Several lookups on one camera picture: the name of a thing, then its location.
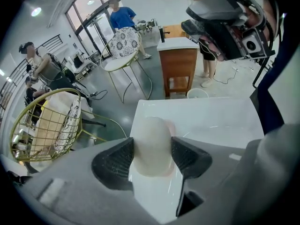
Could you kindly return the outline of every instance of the chair seat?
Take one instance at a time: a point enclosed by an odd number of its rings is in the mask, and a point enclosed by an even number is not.
[[[135,56],[135,52],[123,58],[117,58],[109,61],[104,67],[107,72],[112,72],[126,66]]]

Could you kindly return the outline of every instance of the black shorts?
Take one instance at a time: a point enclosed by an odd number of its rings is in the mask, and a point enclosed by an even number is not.
[[[215,56],[212,55],[205,46],[203,46],[201,43],[199,44],[200,44],[200,52],[203,54],[204,60],[214,61],[216,59]]]

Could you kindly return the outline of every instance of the wooden stool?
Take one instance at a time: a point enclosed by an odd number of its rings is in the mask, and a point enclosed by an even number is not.
[[[157,46],[163,70],[165,97],[170,92],[187,92],[192,87],[195,73],[198,44],[186,37],[166,38]]]

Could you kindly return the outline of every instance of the white trash bin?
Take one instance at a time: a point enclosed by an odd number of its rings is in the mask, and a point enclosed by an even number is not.
[[[187,98],[209,98],[206,91],[200,88],[193,88],[187,92]]]

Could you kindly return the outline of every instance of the black metal railing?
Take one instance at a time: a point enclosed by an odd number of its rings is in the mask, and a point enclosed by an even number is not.
[[[48,52],[53,51],[56,47],[61,45],[63,42],[60,38],[60,34],[44,42],[41,46],[47,49]],[[24,59],[19,65],[12,71],[10,76],[7,77],[1,91],[0,91],[0,127],[2,124],[2,118],[5,111],[7,110],[8,102],[13,95],[15,89],[27,75],[26,67],[28,61]]]

